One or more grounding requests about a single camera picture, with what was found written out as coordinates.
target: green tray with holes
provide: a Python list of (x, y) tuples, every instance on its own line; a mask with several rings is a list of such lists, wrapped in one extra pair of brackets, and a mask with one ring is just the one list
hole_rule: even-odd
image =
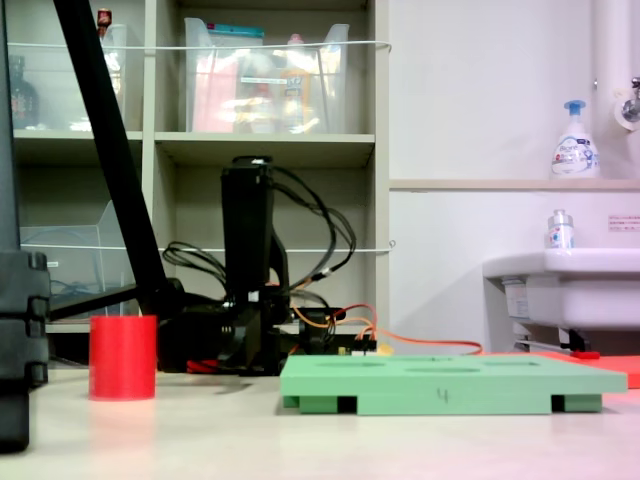
[(600, 412), (627, 376), (534, 355), (289, 357), (285, 408), (359, 415)]

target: clear plastic bin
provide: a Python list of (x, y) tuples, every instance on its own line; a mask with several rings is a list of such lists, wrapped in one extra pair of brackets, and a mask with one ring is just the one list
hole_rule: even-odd
[[(143, 52), (126, 25), (103, 39), (105, 60), (127, 130), (142, 126)], [(91, 131), (71, 57), (64, 48), (9, 46), (14, 128)]]
[[(347, 133), (346, 45), (216, 49), (207, 26), (185, 19), (186, 130), (218, 133)], [(325, 43), (347, 40), (334, 25)]]
[[(108, 292), (134, 281), (111, 202), (97, 225), (22, 227), (20, 238), (24, 250), (42, 252), (47, 256), (52, 306)], [(136, 302), (131, 301), (82, 314), (78, 318), (137, 312)]]

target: red cup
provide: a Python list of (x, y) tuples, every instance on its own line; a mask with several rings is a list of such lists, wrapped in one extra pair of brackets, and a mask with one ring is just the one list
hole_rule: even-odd
[(156, 393), (156, 317), (92, 317), (89, 399), (146, 400)]

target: white table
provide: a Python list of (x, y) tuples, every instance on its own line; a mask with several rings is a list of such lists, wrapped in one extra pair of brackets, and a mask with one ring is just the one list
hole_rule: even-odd
[(102, 403), (87, 376), (51, 372), (1, 480), (640, 479), (640, 391), (602, 414), (300, 416), (276, 378), (159, 375), (155, 400)]

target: yellow component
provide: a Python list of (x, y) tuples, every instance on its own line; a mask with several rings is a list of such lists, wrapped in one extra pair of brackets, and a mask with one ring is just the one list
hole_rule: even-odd
[(383, 356), (391, 356), (393, 355), (393, 347), (391, 345), (387, 345), (386, 343), (380, 343), (378, 344), (378, 355), (383, 355)]

